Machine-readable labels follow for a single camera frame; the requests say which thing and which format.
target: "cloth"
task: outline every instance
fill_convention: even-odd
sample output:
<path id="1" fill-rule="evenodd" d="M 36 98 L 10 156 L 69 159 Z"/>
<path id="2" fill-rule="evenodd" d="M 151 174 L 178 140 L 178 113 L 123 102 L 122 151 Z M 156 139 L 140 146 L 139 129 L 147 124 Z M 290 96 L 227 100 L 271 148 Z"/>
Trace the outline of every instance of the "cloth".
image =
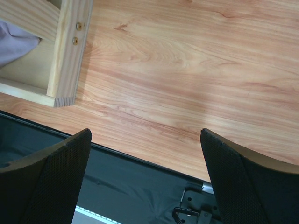
<path id="1" fill-rule="evenodd" d="M 34 49 L 40 39 L 15 25 L 0 21 L 0 67 Z"/>

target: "lavender fabric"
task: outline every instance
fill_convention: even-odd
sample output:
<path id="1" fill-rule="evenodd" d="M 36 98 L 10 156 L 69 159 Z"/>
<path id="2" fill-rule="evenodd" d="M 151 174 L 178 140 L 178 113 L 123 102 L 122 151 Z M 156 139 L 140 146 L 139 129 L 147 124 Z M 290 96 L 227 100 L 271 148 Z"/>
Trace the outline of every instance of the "lavender fabric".
<path id="1" fill-rule="evenodd" d="M 34 49 L 40 39 L 9 23 L 0 21 L 0 67 Z"/>

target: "wooden frame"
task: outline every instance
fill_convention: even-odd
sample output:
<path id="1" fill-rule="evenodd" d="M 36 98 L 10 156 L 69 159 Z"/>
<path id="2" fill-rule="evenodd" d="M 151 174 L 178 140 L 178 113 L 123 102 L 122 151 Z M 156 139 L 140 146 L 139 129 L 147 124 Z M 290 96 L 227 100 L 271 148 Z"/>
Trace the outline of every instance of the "wooden frame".
<path id="1" fill-rule="evenodd" d="M 51 107 L 74 104 L 92 6 L 93 0 L 0 0 L 1 20 L 42 39 L 0 68 L 0 92 Z"/>

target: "wooden plank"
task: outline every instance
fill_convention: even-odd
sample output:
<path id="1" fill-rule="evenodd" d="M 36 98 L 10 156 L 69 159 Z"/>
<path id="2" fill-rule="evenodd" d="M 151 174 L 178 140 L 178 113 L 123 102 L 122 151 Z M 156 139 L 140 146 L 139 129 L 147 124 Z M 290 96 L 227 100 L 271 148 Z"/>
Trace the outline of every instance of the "wooden plank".
<path id="1" fill-rule="evenodd" d="M 28 54 L 0 69 L 0 77 L 47 89 L 53 60 L 54 42 L 41 40 Z"/>
<path id="2" fill-rule="evenodd" d="M 0 78 L 0 92 L 50 107 L 53 107 L 55 103 L 53 97 L 45 95 L 44 89 L 4 78 Z"/>
<path id="3" fill-rule="evenodd" d="M 0 0 L 0 19 L 55 41 L 60 10 L 47 0 Z"/>
<path id="4" fill-rule="evenodd" d="M 48 96 L 74 98 L 76 95 L 92 7 L 92 0 L 62 1 Z M 82 24 L 80 31 L 76 30 L 77 22 Z M 73 44 L 73 37 L 78 38 L 77 45 Z"/>
<path id="5" fill-rule="evenodd" d="M 298 14 L 298 0 L 94 1 L 75 105 L 0 108 L 204 180 L 204 127 L 299 165 Z"/>

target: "brass screw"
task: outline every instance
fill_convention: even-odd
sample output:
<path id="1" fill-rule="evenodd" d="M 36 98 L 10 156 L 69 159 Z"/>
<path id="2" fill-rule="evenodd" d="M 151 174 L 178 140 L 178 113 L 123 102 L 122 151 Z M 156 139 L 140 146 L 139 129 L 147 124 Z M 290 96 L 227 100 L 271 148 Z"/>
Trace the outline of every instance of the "brass screw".
<path id="1" fill-rule="evenodd" d="M 77 38 L 77 37 L 74 37 L 74 38 L 73 38 L 73 44 L 74 44 L 74 45 L 77 45 L 78 43 L 79 43 L 78 38 Z"/>
<path id="2" fill-rule="evenodd" d="M 77 31 L 82 30 L 82 23 L 81 22 L 77 22 L 76 29 L 77 29 Z"/>

